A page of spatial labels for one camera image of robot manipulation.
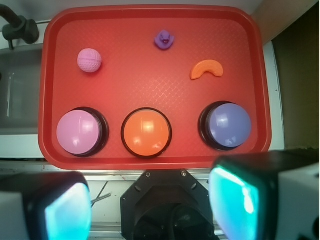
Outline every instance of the sink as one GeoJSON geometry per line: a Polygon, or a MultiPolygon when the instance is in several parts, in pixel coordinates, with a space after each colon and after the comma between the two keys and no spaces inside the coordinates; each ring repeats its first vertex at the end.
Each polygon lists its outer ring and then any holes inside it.
{"type": "Polygon", "coordinates": [[[38,133],[42,48],[0,50],[0,135],[38,133]]]}

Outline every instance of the orange crescent toy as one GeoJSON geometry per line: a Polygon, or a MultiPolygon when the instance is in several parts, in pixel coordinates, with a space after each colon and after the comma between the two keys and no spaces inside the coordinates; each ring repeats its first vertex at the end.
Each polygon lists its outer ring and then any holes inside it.
{"type": "Polygon", "coordinates": [[[205,72],[212,73],[216,77],[221,77],[224,74],[224,69],[222,65],[216,60],[203,60],[198,62],[192,68],[190,78],[191,80],[196,80],[200,78],[205,72]]]}

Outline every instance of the wall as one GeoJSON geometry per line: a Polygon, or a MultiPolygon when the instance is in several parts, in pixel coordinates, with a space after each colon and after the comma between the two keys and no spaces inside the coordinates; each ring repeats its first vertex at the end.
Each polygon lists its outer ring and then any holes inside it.
{"type": "MultiPolygon", "coordinates": [[[[143,4],[183,4],[227,6],[241,9],[251,15],[263,0],[1,0],[1,4],[10,7],[17,15],[36,22],[51,20],[58,13],[70,8],[112,5],[143,5],[143,4]]],[[[0,17],[0,30],[7,24],[0,17]]]]}
{"type": "Polygon", "coordinates": [[[263,44],[270,42],[319,0],[264,0],[252,14],[263,44]]]}
{"type": "Polygon", "coordinates": [[[273,40],[287,149],[319,148],[319,3],[273,40]]]}

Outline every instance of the purple button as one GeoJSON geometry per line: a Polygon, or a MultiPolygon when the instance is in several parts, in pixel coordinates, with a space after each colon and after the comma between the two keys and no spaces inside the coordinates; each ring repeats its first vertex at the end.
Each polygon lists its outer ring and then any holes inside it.
{"type": "Polygon", "coordinates": [[[90,152],[100,137],[98,120],[84,110],[73,110],[64,115],[56,130],[61,147],[73,155],[90,152]]]}
{"type": "Polygon", "coordinates": [[[246,110],[234,103],[218,106],[208,115],[208,132],[220,145],[236,148],[250,136],[252,124],[246,110]]]}

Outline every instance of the orange button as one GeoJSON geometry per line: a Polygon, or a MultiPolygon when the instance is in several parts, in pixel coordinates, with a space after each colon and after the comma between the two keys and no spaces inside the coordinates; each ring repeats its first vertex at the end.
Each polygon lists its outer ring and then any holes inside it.
{"type": "Polygon", "coordinates": [[[172,129],[169,120],[153,108],[140,108],[125,119],[121,137],[127,150],[137,157],[153,158],[169,146],[172,129]]]}

